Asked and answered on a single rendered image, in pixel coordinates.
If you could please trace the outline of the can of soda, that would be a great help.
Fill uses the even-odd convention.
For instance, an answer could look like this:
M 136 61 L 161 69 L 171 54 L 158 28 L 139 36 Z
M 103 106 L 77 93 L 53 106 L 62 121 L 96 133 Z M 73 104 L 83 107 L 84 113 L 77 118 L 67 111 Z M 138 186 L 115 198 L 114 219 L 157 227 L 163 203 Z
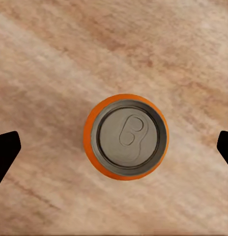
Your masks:
M 135 180 L 153 172 L 169 145 L 162 112 L 134 94 L 111 96 L 85 122 L 83 144 L 92 165 L 107 177 Z

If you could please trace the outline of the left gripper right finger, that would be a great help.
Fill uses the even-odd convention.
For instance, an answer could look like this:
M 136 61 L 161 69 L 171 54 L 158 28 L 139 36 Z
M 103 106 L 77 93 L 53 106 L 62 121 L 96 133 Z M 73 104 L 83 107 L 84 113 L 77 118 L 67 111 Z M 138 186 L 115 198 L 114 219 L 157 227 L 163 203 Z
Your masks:
M 228 132 L 221 131 L 217 141 L 217 149 L 228 164 Z

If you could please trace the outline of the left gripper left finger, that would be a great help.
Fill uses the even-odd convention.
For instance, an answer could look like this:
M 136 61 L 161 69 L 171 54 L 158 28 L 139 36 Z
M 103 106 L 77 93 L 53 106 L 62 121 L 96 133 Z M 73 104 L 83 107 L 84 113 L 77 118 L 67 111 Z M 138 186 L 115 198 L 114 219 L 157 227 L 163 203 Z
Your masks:
M 0 135 L 0 183 L 21 150 L 17 131 Z

